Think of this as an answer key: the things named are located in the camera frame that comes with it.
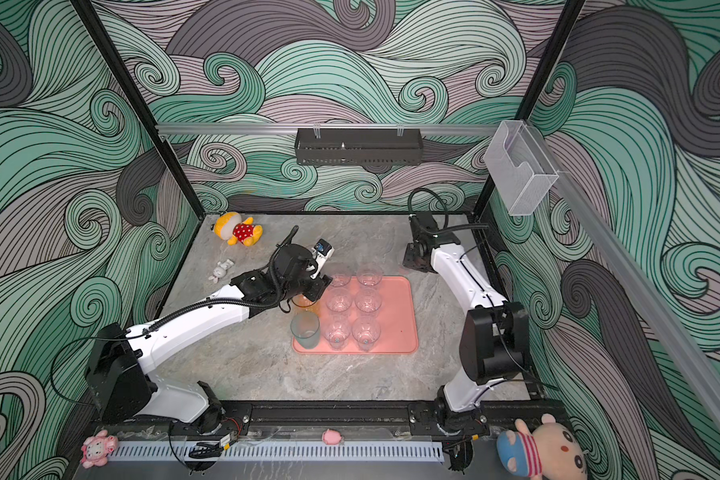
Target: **yellow plush bear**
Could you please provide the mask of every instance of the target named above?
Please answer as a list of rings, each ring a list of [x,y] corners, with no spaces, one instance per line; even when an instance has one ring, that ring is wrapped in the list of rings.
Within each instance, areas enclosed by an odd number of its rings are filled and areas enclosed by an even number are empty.
[[[240,214],[229,212],[219,217],[213,226],[213,233],[226,240],[229,245],[240,241],[243,245],[250,246],[259,241],[264,229],[261,225],[253,224],[252,216],[242,221]]]

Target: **clear plastic cup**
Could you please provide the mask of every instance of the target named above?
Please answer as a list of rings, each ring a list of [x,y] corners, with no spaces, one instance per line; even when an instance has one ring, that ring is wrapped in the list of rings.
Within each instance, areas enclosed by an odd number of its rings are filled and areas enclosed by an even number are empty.
[[[352,323],[349,321],[349,316],[341,313],[332,314],[326,322],[323,335],[332,349],[343,350],[352,335]]]
[[[331,288],[323,293],[326,306],[331,312],[346,312],[352,306],[352,294],[346,288]]]
[[[320,343],[320,319],[314,312],[299,312],[291,320],[291,333],[299,345],[311,350]]]
[[[308,299],[301,293],[299,293],[298,295],[294,295],[294,297],[291,298],[291,302],[293,302],[293,304],[299,308],[307,308],[308,306],[312,306],[315,304],[315,302],[312,302],[310,299]]]
[[[360,350],[366,352],[373,349],[376,340],[382,335],[382,328],[375,316],[365,313],[360,314],[355,323],[352,324],[352,336],[358,343]]]
[[[384,271],[379,264],[361,264],[358,267],[358,282],[364,286],[376,286],[382,281]]]
[[[355,305],[361,312],[371,313],[382,308],[382,296],[376,289],[365,287],[355,294]]]
[[[328,263],[323,267],[323,272],[333,278],[331,286],[344,286],[352,280],[352,269],[347,264]]]

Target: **small pink toy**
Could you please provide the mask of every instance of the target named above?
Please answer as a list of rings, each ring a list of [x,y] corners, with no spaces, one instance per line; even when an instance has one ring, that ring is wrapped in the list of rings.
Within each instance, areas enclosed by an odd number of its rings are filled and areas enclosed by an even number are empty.
[[[322,442],[326,445],[338,445],[342,442],[342,434],[329,428],[322,434]]]
[[[102,467],[106,465],[106,456],[111,454],[117,448],[117,437],[106,436],[106,430],[98,432],[95,437],[88,437],[83,442],[81,450],[83,458],[80,463],[83,468],[90,468],[94,465]]]

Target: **large plush toy with striped shirt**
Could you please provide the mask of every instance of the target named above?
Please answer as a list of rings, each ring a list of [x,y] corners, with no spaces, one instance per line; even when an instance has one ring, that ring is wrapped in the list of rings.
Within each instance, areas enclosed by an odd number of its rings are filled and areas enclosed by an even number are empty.
[[[259,241],[263,232],[261,225],[253,224],[252,216],[242,221],[242,216],[237,212],[220,216],[213,225],[213,233],[226,240],[229,245],[234,245],[238,241],[245,246],[253,245]]]
[[[499,458],[513,475],[542,480],[586,480],[586,460],[579,443],[567,428],[545,413],[533,434],[521,419],[516,432],[505,430],[496,441]]]

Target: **patterned wall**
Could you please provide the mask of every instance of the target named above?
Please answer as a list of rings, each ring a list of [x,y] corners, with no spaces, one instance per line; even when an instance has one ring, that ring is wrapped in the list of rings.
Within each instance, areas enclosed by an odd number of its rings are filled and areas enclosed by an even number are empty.
[[[91,410],[51,358],[151,319],[195,230],[117,90],[68,0],[0,0],[0,480],[74,470]],[[89,348],[61,357],[66,396]]]
[[[599,0],[592,8],[615,5]],[[564,0],[96,0],[158,122],[493,124],[513,118]],[[173,139],[208,210],[470,210],[488,139],[417,167],[303,167],[294,137]],[[417,207],[440,207],[426,194]]]
[[[628,4],[578,21],[532,120],[720,372],[720,2]],[[720,478],[717,428],[566,201],[490,203],[593,477]]]

